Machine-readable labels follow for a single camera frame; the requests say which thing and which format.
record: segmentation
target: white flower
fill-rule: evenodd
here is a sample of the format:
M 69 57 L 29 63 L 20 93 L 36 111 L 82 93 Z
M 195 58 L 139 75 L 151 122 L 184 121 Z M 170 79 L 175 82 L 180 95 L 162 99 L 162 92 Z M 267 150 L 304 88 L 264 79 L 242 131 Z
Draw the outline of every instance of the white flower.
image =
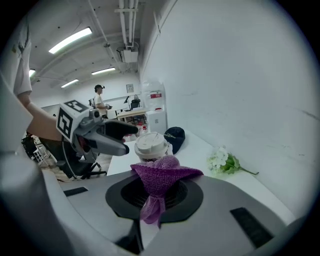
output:
M 228 159 L 228 152 L 225 147 L 215 148 L 212 154 L 207 158 L 207 165 L 209 170 L 214 173 L 222 172 L 221 166 L 226 165 Z

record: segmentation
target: gray device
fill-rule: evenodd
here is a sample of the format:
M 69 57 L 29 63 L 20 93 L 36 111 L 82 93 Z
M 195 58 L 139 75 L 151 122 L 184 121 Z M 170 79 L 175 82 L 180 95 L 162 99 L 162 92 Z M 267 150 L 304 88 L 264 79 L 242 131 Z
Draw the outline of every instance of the gray device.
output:
M 127 154 L 121 136 L 135 127 L 102 120 L 84 107 L 75 100 L 61 105 L 57 129 L 64 140 L 88 162 L 99 152 Z M 208 176 L 179 180 L 168 190 L 159 231 L 148 246 L 140 227 L 148 193 L 134 171 L 59 184 L 53 173 L 8 152 L 0 155 L 0 196 L 21 230 L 48 255 L 254 256 L 272 252 L 264 248 L 286 233 L 265 205 Z

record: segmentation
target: flower stem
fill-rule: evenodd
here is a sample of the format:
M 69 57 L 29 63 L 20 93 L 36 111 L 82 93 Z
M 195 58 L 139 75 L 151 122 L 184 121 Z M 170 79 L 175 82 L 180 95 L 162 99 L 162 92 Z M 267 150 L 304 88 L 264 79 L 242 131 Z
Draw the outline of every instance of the flower stem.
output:
M 246 170 L 245 168 L 242 168 L 241 166 L 240 166 L 239 169 L 242 170 L 242 171 L 245 171 L 245 172 L 247 172 L 247 173 L 249 173 L 249 174 L 252 174 L 252 175 L 257 175 L 257 174 L 259 173 L 259 172 L 257 172 L 257 173 L 251 172 L 251 171 L 249 171 L 249 170 Z

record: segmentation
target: fluorescent light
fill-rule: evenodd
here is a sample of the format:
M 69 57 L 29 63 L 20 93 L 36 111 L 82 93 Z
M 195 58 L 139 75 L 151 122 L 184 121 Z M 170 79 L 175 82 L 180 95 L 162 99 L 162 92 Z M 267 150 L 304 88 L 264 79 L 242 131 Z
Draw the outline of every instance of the fluorescent light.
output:
M 72 43 L 75 40 L 78 40 L 79 38 L 90 35 L 91 33 L 92 33 L 91 29 L 89 27 L 87 27 L 86 29 L 79 31 L 78 33 L 75 33 L 75 34 L 69 36 L 68 38 L 64 39 L 60 43 L 58 43 L 55 47 L 53 47 L 51 50 L 49 50 L 49 53 L 55 54 L 61 48 L 67 46 L 68 44 Z
M 65 87 L 67 87 L 67 86 L 69 86 L 69 85 L 71 85 L 71 84 L 73 84 L 73 83 L 75 83 L 75 82 L 78 82 L 78 81 L 79 81 L 78 79 L 74 79 L 73 81 L 68 82 L 68 83 L 62 85 L 61 88 L 65 88 Z
M 93 73 L 91 73 L 91 75 L 96 75 L 96 74 L 100 74 L 100 73 L 108 72 L 108 71 L 113 71 L 113 70 L 116 70 L 116 69 L 114 67 L 111 67 L 111 68 L 107 68 L 107 69 L 104 69 L 104 70 L 93 72 Z
M 29 70 L 29 77 L 31 77 L 36 71 L 34 69 Z

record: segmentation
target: white wall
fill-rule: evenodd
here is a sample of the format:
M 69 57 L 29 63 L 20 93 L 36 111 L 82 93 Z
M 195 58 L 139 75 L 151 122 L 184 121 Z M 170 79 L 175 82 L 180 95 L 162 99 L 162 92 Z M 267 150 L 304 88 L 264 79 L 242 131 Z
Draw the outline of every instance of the white wall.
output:
M 126 85 L 133 84 L 134 93 L 127 93 Z M 85 104 L 89 104 L 89 99 L 95 96 L 95 86 L 105 86 L 102 93 L 102 99 L 105 103 L 113 106 L 114 109 L 121 108 L 123 106 L 129 107 L 128 104 L 124 104 L 127 96 L 130 103 L 134 99 L 134 95 L 140 95 L 140 81 L 136 73 L 125 73 L 125 74 L 110 74 L 105 76 L 98 76 L 95 79 L 77 84 L 74 87 L 68 88 L 66 93 L 67 100 L 78 100 Z
M 61 88 L 50 88 L 37 83 L 32 86 L 30 98 L 40 108 L 67 101 L 66 94 Z
M 150 42 L 152 39 L 152 36 L 150 35 L 152 33 L 157 32 L 157 31 L 153 31 L 154 25 L 155 25 L 154 13 L 157 21 L 160 21 L 163 18 L 163 16 L 166 15 L 165 12 L 169 4 L 170 4 L 170 0 L 156 0 L 156 1 L 149 0 L 147 4 L 144 6 L 142 22 L 141 22 L 142 29 L 141 29 L 140 42 L 139 42 L 140 49 L 139 49 L 139 55 L 138 55 L 138 59 L 140 61 L 146 56 L 147 52 L 149 51 L 149 48 L 152 47 L 152 43 Z
M 46 111 L 47 113 L 49 113 L 51 116 L 53 116 L 54 114 L 56 116 L 58 116 L 60 105 L 57 104 L 57 105 L 52 105 L 52 106 L 44 106 L 42 109 L 44 111 Z
M 305 214 L 319 180 L 320 94 L 303 36 L 264 1 L 168 6 L 139 68 L 141 81 L 165 86 L 168 127 L 226 145 L 296 217 Z

